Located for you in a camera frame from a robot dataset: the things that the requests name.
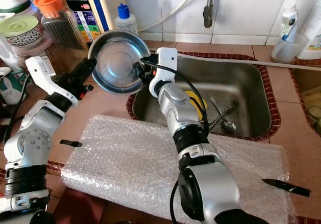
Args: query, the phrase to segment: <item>dish soap bottle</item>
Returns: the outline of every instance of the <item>dish soap bottle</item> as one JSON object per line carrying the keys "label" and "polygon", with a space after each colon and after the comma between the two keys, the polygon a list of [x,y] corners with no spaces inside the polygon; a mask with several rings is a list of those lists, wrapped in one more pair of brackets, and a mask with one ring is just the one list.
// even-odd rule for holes
{"label": "dish soap bottle", "polygon": [[309,41],[296,56],[298,59],[321,58],[321,0],[318,0],[302,27],[301,34]]}
{"label": "dish soap bottle", "polygon": [[118,7],[118,17],[116,17],[115,21],[117,29],[127,30],[138,35],[136,17],[134,14],[129,13],[127,5],[120,4]]}

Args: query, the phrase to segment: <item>mug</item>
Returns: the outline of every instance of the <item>mug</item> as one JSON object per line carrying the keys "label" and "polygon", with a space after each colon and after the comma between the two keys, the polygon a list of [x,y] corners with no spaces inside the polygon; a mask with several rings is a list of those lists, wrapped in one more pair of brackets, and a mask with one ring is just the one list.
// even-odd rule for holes
{"label": "mug", "polygon": [[23,83],[26,79],[26,73],[22,70],[9,73],[0,83],[0,93],[3,103],[7,105],[16,105],[21,97]]}

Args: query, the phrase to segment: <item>metal bowl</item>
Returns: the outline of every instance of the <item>metal bowl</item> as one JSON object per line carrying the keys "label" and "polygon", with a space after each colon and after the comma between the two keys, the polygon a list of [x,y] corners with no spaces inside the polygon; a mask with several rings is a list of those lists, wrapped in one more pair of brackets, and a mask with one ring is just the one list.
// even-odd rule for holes
{"label": "metal bowl", "polygon": [[142,80],[133,69],[133,63],[149,55],[148,46],[137,35],[112,30],[93,42],[88,58],[97,60],[92,76],[100,87],[114,94],[128,95],[143,87]]}

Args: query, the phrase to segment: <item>red cloth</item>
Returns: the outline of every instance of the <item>red cloth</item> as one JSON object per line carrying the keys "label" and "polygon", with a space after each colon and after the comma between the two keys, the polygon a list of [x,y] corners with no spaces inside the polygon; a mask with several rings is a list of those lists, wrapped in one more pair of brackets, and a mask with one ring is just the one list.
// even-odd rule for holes
{"label": "red cloth", "polygon": [[56,224],[99,224],[106,201],[67,188],[54,212]]}

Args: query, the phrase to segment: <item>white hose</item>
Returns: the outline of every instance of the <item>white hose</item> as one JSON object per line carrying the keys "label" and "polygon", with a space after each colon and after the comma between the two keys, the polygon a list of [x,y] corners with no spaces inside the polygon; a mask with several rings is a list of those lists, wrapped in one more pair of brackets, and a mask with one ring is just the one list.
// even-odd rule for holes
{"label": "white hose", "polygon": [[236,59],[221,59],[221,58],[205,58],[205,57],[195,57],[190,55],[185,55],[178,53],[179,57],[186,57],[201,61],[209,61],[209,62],[235,62],[235,63],[246,63],[246,64],[255,64],[255,65],[263,65],[263,66],[271,66],[271,67],[285,67],[291,69],[303,69],[303,70],[311,70],[311,71],[321,71],[321,67],[310,67],[310,66],[301,66],[301,65],[292,65],[292,64],[284,64],[284,63],[275,63],[275,62],[260,62],[260,61],[250,61],[250,60],[236,60]]}
{"label": "white hose", "polygon": [[158,21],[154,22],[153,24],[147,26],[147,27],[143,27],[143,28],[139,28],[138,31],[139,32],[143,32],[146,31],[154,26],[157,26],[158,24],[162,23],[163,21],[167,20],[170,16],[174,15],[188,0],[183,0],[181,3],[179,3],[179,5],[177,7],[175,7],[174,9],[172,9],[170,11],[170,13],[168,13],[166,16],[160,18]]}

